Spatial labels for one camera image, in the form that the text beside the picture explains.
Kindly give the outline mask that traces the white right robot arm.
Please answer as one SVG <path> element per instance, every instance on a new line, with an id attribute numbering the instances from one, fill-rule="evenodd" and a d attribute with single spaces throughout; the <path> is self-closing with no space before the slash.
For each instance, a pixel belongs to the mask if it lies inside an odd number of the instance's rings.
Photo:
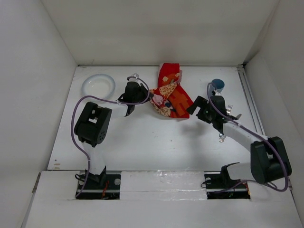
<path id="1" fill-rule="evenodd" d="M 284 179 L 288 184 L 292 168 L 281 138 L 267 137 L 246 128 L 237 117 L 228 114 L 222 96 L 214 95 L 208 99 L 198 96 L 187 112 L 193 114 L 197 108 L 198 119 L 211 124 L 221 135 L 233 139 L 250 152 L 249 167 L 255 182 L 266 185 Z"/>

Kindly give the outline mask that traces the silver table knife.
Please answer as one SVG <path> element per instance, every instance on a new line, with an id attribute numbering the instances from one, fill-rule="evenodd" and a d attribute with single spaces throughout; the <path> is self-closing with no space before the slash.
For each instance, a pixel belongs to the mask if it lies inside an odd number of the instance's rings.
<path id="1" fill-rule="evenodd" d="M 238 114 L 237 116 L 230 116 L 233 120 L 239 120 L 242 114 Z M 223 143 L 225 140 L 226 136 L 223 135 L 222 133 L 219 134 L 219 142 Z"/>

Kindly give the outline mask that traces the aluminium rail on right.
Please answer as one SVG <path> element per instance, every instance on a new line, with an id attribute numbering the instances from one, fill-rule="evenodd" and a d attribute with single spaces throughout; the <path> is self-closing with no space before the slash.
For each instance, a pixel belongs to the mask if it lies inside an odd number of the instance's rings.
<path id="1" fill-rule="evenodd" d="M 246 72 L 245 72 L 245 69 L 244 69 L 243 65 L 238 65 L 237 66 L 237 72 L 238 72 L 238 75 L 239 75 L 240 82 L 242 84 L 242 88 L 243 88 L 243 91 L 244 91 L 244 94 L 245 94 L 245 98 L 246 98 L 246 101 L 247 101 L 247 105 L 249 107 L 251 117 L 252 117 L 253 122 L 254 122 L 255 130 L 259 134 L 264 135 L 265 131 L 264 131 L 264 128 L 263 128 L 263 125 L 262 125 L 262 122 L 261 122 L 261 119 L 260 119 L 260 116 L 259 116 L 259 113 L 258 113 L 258 110 L 257 110 L 256 103 L 255 103 L 253 95 L 251 93 L 251 89 L 250 89 L 249 82 L 248 82 L 248 79 L 247 79 L 247 75 L 246 75 Z"/>

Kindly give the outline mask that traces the white blue-rimmed plate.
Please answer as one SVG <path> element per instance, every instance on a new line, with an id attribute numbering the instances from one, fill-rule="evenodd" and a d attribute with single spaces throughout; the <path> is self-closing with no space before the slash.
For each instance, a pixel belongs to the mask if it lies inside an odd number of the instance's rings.
<path id="1" fill-rule="evenodd" d="M 95 96 L 102 99 L 110 98 L 115 91 L 116 83 L 107 74 L 95 74 L 88 77 L 81 86 L 82 96 Z"/>

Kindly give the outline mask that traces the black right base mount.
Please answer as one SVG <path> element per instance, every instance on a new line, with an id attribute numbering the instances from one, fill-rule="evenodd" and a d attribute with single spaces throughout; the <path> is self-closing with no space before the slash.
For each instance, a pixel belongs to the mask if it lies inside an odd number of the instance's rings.
<path id="1" fill-rule="evenodd" d="M 228 167 L 235 164 L 237 162 L 225 165 L 220 171 L 204 172 L 205 180 L 201 183 L 201 188 L 207 191 L 208 200 L 251 199 L 248 184 L 232 180 L 228 173 Z"/>

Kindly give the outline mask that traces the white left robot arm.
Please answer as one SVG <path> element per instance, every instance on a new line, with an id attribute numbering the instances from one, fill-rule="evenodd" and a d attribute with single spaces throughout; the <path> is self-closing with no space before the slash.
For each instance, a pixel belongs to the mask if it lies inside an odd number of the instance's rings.
<path id="1" fill-rule="evenodd" d="M 144 104 L 152 98 L 148 85 L 142 79 L 136 79 L 134 76 L 127 79 L 125 91 L 116 101 L 86 95 L 77 102 L 73 110 L 72 141 L 87 157 L 88 168 L 85 171 L 84 182 L 89 181 L 95 188 L 103 187 L 106 182 L 106 165 L 103 154 L 96 149 L 96 146 L 104 141 L 110 120 L 129 116 L 137 105 Z M 88 98 L 101 101 L 103 104 L 87 102 L 75 123 L 78 106 Z"/>

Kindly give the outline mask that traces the silver fork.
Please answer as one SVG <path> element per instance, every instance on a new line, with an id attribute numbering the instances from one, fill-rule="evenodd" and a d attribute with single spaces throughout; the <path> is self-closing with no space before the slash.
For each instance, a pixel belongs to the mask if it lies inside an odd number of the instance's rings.
<path id="1" fill-rule="evenodd" d="M 231 111 L 232 111 L 233 105 L 229 104 L 226 108 L 227 114 L 230 115 Z"/>

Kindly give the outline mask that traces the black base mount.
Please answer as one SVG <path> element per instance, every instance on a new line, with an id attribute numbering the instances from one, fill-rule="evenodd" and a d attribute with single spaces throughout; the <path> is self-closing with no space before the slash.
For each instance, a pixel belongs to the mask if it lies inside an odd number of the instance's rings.
<path id="1" fill-rule="evenodd" d="M 99 175 L 89 173 L 86 183 L 87 170 L 75 174 L 77 180 L 76 199 L 80 200 L 119 200 L 121 186 L 121 171 L 107 171 L 106 167 Z"/>
<path id="2" fill-rule="evenodd" d="M 225 165 L 220 171 L 204 172 L 205 180 L 201 183 L 201 188 L 207 191 L 208 200 L 251 199 L 248 184 L 232 180 L 228 173 L 228 167 L 235 164 L 237 162 Z"/>

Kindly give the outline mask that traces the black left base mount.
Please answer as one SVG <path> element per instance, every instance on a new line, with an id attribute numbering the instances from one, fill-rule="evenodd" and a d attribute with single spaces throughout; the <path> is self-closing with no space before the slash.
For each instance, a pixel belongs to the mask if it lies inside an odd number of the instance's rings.
<path id="1" fill-rule="evenodd" d="M 89 173 L 86 183 L 87 170 L 75 174 L 77 180 L 76 199 L 80 200 L 119 200 L 121 186 L 121 171 L 107 171 L 106 167 L 99 175 Z"/>

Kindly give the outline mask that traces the blue cup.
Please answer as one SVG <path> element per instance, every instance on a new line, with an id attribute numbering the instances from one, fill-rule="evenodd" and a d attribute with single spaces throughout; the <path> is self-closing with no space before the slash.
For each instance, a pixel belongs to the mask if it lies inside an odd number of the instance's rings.
<path id="1" fill-rule="evenodd" d="M 225 83 L 223 80 L 221 79 L 213 79 L 211 81 L 211 86 L 210 86 L 210 92 L 211 95 L 213 95 L 214 93 L 220 93 L 222 92 L 222 90 L 224 89 Z"/>

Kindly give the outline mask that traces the red patterned cloth placemat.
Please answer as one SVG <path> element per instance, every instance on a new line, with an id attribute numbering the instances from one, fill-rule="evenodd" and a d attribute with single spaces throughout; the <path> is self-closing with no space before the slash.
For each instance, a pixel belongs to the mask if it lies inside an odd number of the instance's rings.
<path id="1" fill-rule="evenodd" d="M 182 70 L 178 63 L 160 65 L 157 88 L 150 90 L 150 104 L 160 115 L 181 119 L 190 117 L 187 109 L 193 101 L 181 86 L 181 79 Z"/>

